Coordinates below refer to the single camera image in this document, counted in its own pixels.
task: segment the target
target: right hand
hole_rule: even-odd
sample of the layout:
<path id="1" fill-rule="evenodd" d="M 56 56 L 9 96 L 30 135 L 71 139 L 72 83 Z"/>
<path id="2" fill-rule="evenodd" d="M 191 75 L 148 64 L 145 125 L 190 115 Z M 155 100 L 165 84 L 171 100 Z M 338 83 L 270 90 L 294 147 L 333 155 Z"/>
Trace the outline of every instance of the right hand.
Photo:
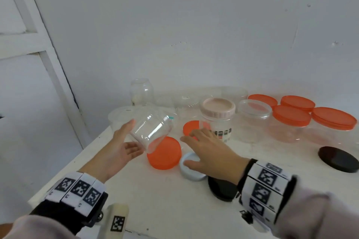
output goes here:
<path id="1" fill-rule="evenodd" d="M 193 130 L 190 136 L 181 137 L 200 158 L 199 162 L 186 160 L 189 169 L 217 179 L 238 184 L 250 159 L 237 155 L 210 130 Z"/>

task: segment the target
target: jar with pink lid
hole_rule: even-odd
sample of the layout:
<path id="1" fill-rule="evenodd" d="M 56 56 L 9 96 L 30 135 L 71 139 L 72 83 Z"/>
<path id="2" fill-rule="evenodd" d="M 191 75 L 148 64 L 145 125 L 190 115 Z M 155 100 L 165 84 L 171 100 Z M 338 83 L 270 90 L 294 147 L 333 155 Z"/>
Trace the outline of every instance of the jar with pink lid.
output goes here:
<path id="1" fill-rule="evenodd" d="M 200 102 L 200 110 L 200 128 L 210 129 L 222 142 L 227 142 L 232 133 L 235 104 L 224 98 L 210 97 Z"/>

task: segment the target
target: left hand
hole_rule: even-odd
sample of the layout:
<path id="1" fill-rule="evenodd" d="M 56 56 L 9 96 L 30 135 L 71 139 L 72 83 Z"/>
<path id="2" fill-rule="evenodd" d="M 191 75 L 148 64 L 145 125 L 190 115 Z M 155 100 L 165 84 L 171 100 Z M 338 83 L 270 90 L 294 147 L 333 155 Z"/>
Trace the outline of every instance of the left hand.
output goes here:
<path id="1" fill-rule="evenodd" d="M 132 159 L 143 154 L 137 142 L 123 142 L 133 129 L 135 120 L 130 120 L 115 131 L 112 140 L 105 145 L 79 172 L 87 173 L 102 183 L 116 175 Z"/>

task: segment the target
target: pink lid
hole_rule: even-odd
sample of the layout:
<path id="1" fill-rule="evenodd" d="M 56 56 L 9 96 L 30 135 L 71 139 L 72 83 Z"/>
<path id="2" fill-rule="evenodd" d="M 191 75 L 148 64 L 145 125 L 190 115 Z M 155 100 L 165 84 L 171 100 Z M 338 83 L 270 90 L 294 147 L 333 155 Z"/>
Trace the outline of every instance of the pink lid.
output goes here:
<path id="1" fill-rule="evenodd" d="M 201 113 L 217 119 L 230 118 L 236 112 L 235 104 L 224 98 L 210 97 L 200 104 Z"/>

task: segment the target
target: hand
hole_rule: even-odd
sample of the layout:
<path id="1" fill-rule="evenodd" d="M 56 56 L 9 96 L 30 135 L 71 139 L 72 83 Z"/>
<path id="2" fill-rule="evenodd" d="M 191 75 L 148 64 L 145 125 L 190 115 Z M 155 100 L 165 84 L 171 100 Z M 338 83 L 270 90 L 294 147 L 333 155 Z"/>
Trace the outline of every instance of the hand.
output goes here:
<path id="1" fill-rule="evenodd" d="M 123 142 L 133 129 L 135 120 L 122 125 L 113 134 L 111 141 L 105 145 L 79 172 L 87 173 L 102 183 L 116 175 L 132 159 L 143 154 L 137 142 Z"/>
<path id="2" fill-rule="evenodd" d="M 240 157 L 210 130 L 193 130 L 190 136 L 181 137 L 200 158 L 199 162 L 186 160 L 189 169 L 217 179 L 238 184 L 250 159 Z"/>

